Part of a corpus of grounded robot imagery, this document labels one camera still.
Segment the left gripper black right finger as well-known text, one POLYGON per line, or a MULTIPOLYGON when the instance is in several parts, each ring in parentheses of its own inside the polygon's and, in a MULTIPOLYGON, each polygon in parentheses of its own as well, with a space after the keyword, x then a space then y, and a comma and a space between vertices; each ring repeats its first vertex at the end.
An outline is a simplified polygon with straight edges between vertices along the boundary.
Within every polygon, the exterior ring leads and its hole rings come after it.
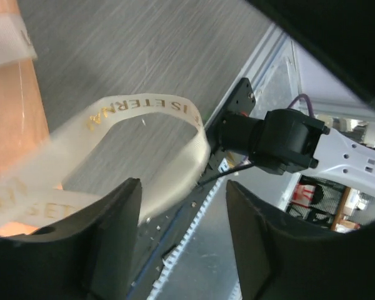
POLYGON ((375 221, 334 232, 236 181, 227 182, 226 204, 243 299, 375 299, 375 221))

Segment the cream ribbon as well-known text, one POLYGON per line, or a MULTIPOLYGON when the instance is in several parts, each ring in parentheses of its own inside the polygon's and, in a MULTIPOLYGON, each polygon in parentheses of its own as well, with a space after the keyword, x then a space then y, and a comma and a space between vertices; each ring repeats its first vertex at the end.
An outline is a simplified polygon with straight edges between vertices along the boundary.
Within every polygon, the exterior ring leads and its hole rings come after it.
POLYGON ((0 228, 21 221, 39 228, 50 217, 29 216, 32 208, 53 203, 76 213, 98 201, 92 194, 60 191, 57 185, 88 167, 102 173, 114 161, 123 171, 135 165, 132 133, 119 123, 145 115, 171 116, 196 129, 174 158, 145 184, 139 220, 145 221, 182 201, 198 182, 210 146, 199 109, 190 100, 168 94, 105 96, 57 128, 38 150, 0 175, 0 228))

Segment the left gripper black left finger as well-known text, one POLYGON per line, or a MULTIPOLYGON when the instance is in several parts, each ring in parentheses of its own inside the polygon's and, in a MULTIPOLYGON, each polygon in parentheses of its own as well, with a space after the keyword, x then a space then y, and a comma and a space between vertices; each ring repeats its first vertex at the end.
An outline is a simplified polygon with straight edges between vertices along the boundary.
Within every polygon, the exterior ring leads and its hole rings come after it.
POLYGON ((125 299, 141 199, 129 178, 61 221, 0 237, 0 299, 125 299))

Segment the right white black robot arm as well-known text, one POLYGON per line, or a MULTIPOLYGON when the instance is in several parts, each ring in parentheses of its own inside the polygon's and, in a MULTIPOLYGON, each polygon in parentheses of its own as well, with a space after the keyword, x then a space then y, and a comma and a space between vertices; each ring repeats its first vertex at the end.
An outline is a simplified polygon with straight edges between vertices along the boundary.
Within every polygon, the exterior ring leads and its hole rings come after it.
POLYGON ((216 138, 269 174, 301 173, 375 197, 375 150, 299 111, 277 109, 264 119, 229 112, 216 138))

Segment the kraft wrapping paper sheet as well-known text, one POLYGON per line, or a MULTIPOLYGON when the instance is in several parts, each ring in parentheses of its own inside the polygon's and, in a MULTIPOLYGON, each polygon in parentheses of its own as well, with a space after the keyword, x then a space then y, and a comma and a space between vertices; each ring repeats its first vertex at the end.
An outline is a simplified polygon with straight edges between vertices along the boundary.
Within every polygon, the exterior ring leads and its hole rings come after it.
POLYGON ((33 50, 17 1, 0 1, 0 174, 49 135, 33 50))

